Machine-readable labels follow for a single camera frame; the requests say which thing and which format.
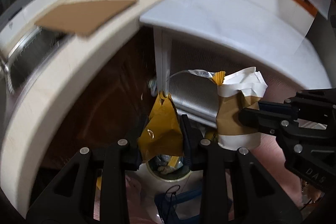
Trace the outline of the brown white paper cup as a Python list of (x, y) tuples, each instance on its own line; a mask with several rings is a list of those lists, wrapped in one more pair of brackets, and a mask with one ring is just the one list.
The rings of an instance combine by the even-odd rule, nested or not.
[(219, 109), (216, 123), (218, 145), (236, 151), (241, 147), (254, 149), (260, 145), (261, 134), (239, 121), (241, 110), (257, 110), (268, 85), (261, 72), (249, 67), (224, 76), (217, 83)]

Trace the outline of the yellow wrapper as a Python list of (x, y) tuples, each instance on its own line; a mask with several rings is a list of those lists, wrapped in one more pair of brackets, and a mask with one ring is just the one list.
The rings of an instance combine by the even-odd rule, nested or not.
[(142, 162), (158, 155), (182, 156), (183, 135), (171, 94), (160, 91), (149, 121), (137, 139)]

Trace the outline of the white trash bin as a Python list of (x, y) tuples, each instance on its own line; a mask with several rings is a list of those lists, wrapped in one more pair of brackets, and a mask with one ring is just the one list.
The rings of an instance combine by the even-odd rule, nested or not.
[(141, 223), (161, 223), (154, 198), (160, 193), (177, 194), (194, 190), (201, 186), (203, 172), (190, 172), (176, 180), (164, 180), (156, 176), (147, 164), (142, 164), (137, 171), (126, 173), (126, 196), (129, 215), (139, 218)]

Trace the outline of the white appliance with grille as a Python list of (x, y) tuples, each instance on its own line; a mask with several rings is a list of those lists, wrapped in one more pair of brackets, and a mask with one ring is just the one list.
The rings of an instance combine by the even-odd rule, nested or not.
[(154, 31), (158, 88), (171, 94), (178, 114), (204, 125), (216, 125), (217, 87), (194, 69), (231, 74), (255, 67), (271, 102), (331, 88), (311, 42), (249, 1), (164, 0), (139, 20)]

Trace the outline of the brown cardboard sheet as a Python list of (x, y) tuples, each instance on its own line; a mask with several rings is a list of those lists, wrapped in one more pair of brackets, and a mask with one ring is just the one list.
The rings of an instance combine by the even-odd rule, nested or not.
[(95, 0), (58, 5), (35, 22), (41, 28), (90, 36), (138, 0)]

